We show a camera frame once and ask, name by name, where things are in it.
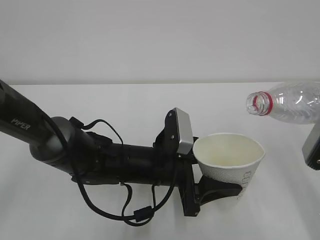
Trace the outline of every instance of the white wall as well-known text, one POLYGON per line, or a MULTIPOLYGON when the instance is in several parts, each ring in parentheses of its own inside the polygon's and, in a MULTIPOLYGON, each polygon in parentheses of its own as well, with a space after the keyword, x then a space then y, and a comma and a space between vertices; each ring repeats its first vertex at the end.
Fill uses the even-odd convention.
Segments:
POLYGON ((10 84, 320 79, 318 0, 1 0, 10 84))

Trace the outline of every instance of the clear plastic bottle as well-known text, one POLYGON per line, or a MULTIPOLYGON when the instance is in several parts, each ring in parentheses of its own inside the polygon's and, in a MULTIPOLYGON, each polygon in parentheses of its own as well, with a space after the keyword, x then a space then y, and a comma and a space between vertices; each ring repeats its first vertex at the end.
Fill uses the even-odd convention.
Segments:
POLYGON ((246 109, 285 123, 313 124, 320 120, 320 83, 282 83, 269 91, 250 94, 246 109))

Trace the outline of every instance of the white table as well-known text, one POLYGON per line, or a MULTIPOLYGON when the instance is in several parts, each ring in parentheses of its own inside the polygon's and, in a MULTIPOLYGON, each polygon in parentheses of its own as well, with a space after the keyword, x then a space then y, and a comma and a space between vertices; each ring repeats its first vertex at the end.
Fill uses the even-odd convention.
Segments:
MULTIPOLYGON (((266 150, 241 201, 223 199, 184 217, 178 190, 150 224, 131 227, 92 212, 70 176, 29 154, 28 146, 0 134, 0 239, 2 240, 318 240, 320 173, 307 167, 302 145, 312 125, 293 125, 248 115, 249 93, 275 83, 19 85, 14 88, 50 116, 75 116, 84 123, 106 119, 126 144, 151 146, 166 113, 179 107, 190 115, 193 135, 242 133, 266 150)), ((103 124, 94 131, 118 139, 103 124)), ((195 171, 195 178, 201 174, 195 171)), ((127 191, 119 185, 88 186, 92 201, 120 214, 127 191)), ((167 187, 156 188, 158 202, 167 187)), ((133 184, 127 212, 150 205, 151 188, 133 184)))

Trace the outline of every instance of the black cable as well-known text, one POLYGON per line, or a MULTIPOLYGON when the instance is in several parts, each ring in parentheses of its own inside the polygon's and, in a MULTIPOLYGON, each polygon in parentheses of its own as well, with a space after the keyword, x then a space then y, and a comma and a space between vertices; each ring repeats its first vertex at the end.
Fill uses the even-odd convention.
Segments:
MULTIPOLYGON (((151 219, 152 217, 150 217, 147 221, 145 222, 142 222, 142 223, 133 223, 133 222, 130 222, 130 220, 135 220, 135 216, 134 215, 129 215, 129 216, 124 216, 123 214, 121 216, 118 216, 118 215, 114 215, 114 214, 111 214, 111 213, 107 213, 101 209, 99 209, 98 207, 96 207, 90 200, 87 192, 86 192, 86 189, 85 189, 85 186, 82 182, 82 179, 81 179, 81 176, 80 176, 80 173, 78 171, 78 168, 77 168, 77 165, 76 165, 76 162, 75 162, 75 159, 74 159, 74 156, 72 154, 72 151, 69 150, 69 146, 68 146, 68 143, 64 137, 64 135, 62 134, 61 130, 59 129, 59 127, 56 125, 56 123, 45 113, 43 112, 40 108, 39 110, 42 112, 42 116, 43 116, 43 119, 47 122, 47 124, 52 128, 53 132, 56 134, 56 136, 58 137, 61 145, 62 145, 62 148, 63 150, 66 152, 67 154, 67 157, 70 159, 70 163, 71 163, 71 167, 72 167, 72 170, 73 170, 73 174, 74 174, 74 177, 75 177, 75 180, 76 180, 76 183, 79 187, 79 190, 80 190, 80 193, 85 201, 85 203, 87 204, 87 206, 92 210, 94 211, 95 213, 105 217, 105 218, 108 218, 108 219, 111 219, 111 220, 116 220, 116 221, 125 221, 126 223, 129 222, 130 225, 132 224, 132 226, 142 226, 144 224, 147 224, 151 219)), ((82 127, 82 129, 84 130, 88 130, 90 128, 92 128, 95 124, 99 123, 99 122, 103 122, 105 124, 107 124, 113 131, 114 133, 119 137, 120 141, 121 141, 121 148, 123 148, 123 145, 124 145, 124 142, 121 138, 121 136, 117 133, 117 131, 105 120, 102 120, 102 119, 98 119, 98 120, 95 120, 93 121, 92 123, 90 123, 89 125, 86 125, 84 127, 82 127)), ((173 189, 175 187, 175 184, 176 184, 176 178, 177 178, 177 172, 178 172, 178 169, 177 169, 177 160, 176 158, 174 158, 173 160, 173 177, 172 177, 172 181, 171 181, 171 184, 170 184, 170 187, 166 193, 166 195, 164 196, 164 198, 162 199, 162 201, 156 205, 156 199, 155 199, 155 190, 154 190, 154 187, 151 189, 152 190, 152 195, 153 195, 153 204, 154 204, 154 207, 153 207, 153 212, 155 213, 157 210, 159 210, 169 199, 169 197, 171 196, 172 192, 173 192, 173 189)), ((124 209, 122 209, 123 213, 124 213, 124 210, 125 208, 127 207, 127 205, 129 204, 131 198, 132 198, 132 188, 131 188, 131 196, 130 196, 130 188, 127 187, 128 189, 128 198, 127 198, 127 201, 126 201, 126 204, 124 206, 124 209)))
MULTIPOLYGON (((125 214, 125 209, 126 209, 126 207, 128 206, 128 204, 130 203, 131 198, 132 198, 132 193, 133 193, 132 187, 131 187, 129 184, 124 183, 123 185, 124 185, 124 186, 126 187, 126 189, 128 190, 128 197, 127 197, 127 199, 126 199, 126 201, 125 201, 125 204, 124 204, 124 206, 123 206, 123 208, 122 208, 121 216, 124 216, 124 214, 125 214)), ((153 185, 151 186, 153 208, 156 207, 155 186, 156 186, 155 184, 153 184, 153 185)), ((131 221, 128 221, 128 220, 124 220, 124 222, 125 222, 126 224, 132 226, 132 227, 141 227, 141 226, 146 225, 147 223, 149 223, 149 222, 152 220, 152 218, 153 218, 153 216, 150 217, 148 220, 146 220, 146 221, 144 221, 144 222, 139 222, 139 223, 137 223, 137 222, 131 222, 131 221)))
POLYGON ((107 121, 105 121, 103 119, 97 119, 97 120, 94 120, 93 122, 91 122, 90 124, 83 126, 81 129, 83 129, 83 130, 92 129, 97 123, 105 123, 105 124, 107 124, 109 126, 109 128, 111 128, 111 130, 117 135, 117 137, 120 139, 120 142, 121 142, 121 148, 119 150, 118 155, 112 156, 112 157, 116 158, 119 155, 121 155, 121 153, 123 152, 123 149, 124 149, 124 141, 122 140, 122 138, 119 135, 119 133, 114 129, 114 127, 110 123, 108 123, 107 121))
POLYGON ((43 115, 43 119, 49 124, 49 126, 52 128, 52 130, 54 131, 54 133, 56 134, 56 136, 58 137, 59 141, 61 142, 61 145, 62 145, 62 148, 63 150, 66 152, 68 158, 70 159, 70 162, 71 162, 71 167, 72 167, 72 170, 73 170, 73 174, 74 174, 74 177, 75 177, 75 180, 76 180, 76 183, 79 187, 79 190, 80 190, 80 193, 85 201, 85 203, 88 205, 88 207, 94 211, 95 213, 105 217, 105 218, 108 218, 108 219, 112 219, 112 220, 116 220, 116 221, 124 221, 124 220, 134 220, 135 219, 135 216, 134 215, 131 215, 131 216, 118 216, 118 215, 113 215, 113 214, 110 214, 110 213, 107 213, 105 211, 102 211, 101 209, 99 209, 98 207, 96 207, 90 200, 87 192, 86 192, 86 189, 85 189, 85 186, 81 180, 81 176, 80 176, 80 173, 78 171, 78 168, 76 166, 76 163, 75 163, 75 159, 71 153, 71 151, 69 150, 69 146, 68 146, 68 143, 64 137, 64 135, 62 134, 62 132, 60 131, 59 127, 56 125, 56 123, 43 111, 42 112, 42 115, 43 115))
POLYGON ((171 194, 172 194, 172 192, 173 192, 173 190, 175 188, 175 185, 176 185, 177 173, 178 173, 177 158, 175 157, 173 159, 173 177, 172 177, 172 180, 171 180, 170 187, 168 189, 168 192, 166 193, 166 195, 162 199, 162 201, 158 205, 156 205, 154 207, 154 212, 158 211, 163 205, 165 205, 165 203, 170 198, 170 196, 171 196, 171 194))

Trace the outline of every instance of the cup rim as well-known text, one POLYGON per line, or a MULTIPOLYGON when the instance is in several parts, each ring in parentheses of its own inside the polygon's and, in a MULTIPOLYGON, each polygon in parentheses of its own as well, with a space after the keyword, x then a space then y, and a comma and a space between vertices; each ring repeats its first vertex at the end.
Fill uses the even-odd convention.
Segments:
POLYGON ((246 136, 244 134, 241 134, 241 133, 232 133, 232 132, 217 132, 217 133, 212 133, 212 134, 209 134, 207 136, 204 136, 204 137, 199 137, 193 144, 192 146, 192 152, 193 152, 193 155, 195 157, 195 159, 197 160, 198 163, 201 163, 203 165, 206 165, 208 167, 212 167, 212 168, 218 168, 218 169, 243 169, 243 168, 246 168, 246 167, 250 167, 258 162, 260 162, 265 156, 266 156, 266 151, 264 149, 264 147, 256 140, 254 140, 253 138, 249 137, 249 136, 246 136), (195 152, 194 152, 194 148, 195 148, 195 145, 197 144, 197 141, 200 140, 200 139, 204 139, 204 138, 207 138, 207 137, 210 137, 210 136, 214 136, 214 135, 238 135, 238 136, 242 136, 242 137, 245 137, 247 139, 250 139, 252 141, 254 141, 255 143, 257 143, 260 148, 263 150, 263 154, 260 158, 258 158, 257 160, 251 162, 251 163, 248 163, 248 164, 245 164, 245 165, 236 165, 236 166, 221 166, 221 165, 213 165, 213 164, 210 164, 210 163, 205 163, 203 161, 200 161, 197 159, 196 155, 195 155, 195 152))

